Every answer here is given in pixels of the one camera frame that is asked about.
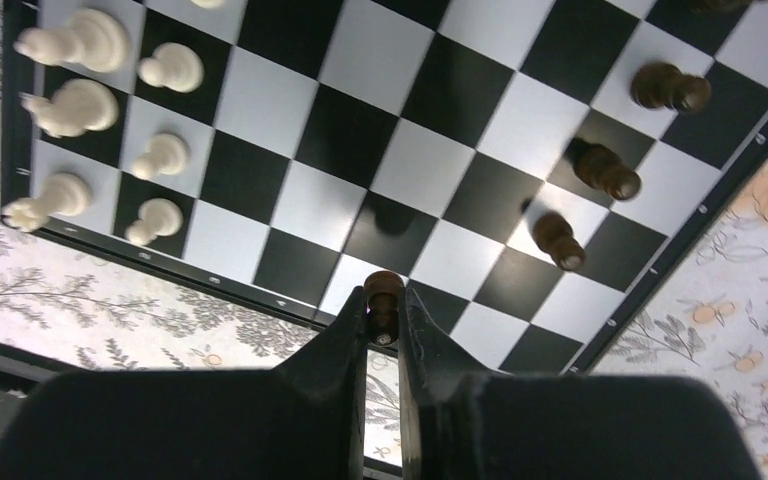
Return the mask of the brown chess pawn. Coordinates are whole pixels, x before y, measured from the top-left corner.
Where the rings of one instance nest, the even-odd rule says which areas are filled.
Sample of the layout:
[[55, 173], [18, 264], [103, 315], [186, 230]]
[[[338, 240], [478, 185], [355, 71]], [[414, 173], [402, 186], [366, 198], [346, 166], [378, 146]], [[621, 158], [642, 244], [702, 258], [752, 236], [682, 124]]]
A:
[[404, 289], [401, 277], [388, 270], [377, 271], [366, 278], [363, 292], [372, 344], [384, 347], [398, 340], [399, 300]]

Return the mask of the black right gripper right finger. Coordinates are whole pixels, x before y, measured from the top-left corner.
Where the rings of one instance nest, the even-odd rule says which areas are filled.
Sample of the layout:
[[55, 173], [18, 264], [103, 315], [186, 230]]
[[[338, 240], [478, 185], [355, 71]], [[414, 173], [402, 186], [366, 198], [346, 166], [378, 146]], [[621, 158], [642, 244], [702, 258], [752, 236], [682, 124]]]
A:
[[436, 324], [412, 288], [400, 298], [398, 326], [403, 477], [479, 477], [477, 395], [494, 372]]

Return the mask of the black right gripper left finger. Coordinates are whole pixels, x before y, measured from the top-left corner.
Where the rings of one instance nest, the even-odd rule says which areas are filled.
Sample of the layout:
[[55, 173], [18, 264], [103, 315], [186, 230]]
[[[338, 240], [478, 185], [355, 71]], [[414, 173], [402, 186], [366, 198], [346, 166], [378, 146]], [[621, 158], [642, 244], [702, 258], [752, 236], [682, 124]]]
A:
[[363, 477], [367, 342], [356, 286], [337, 318], [277, 367], [292, 392], [287, 448], [294, 468], [314, 479]]

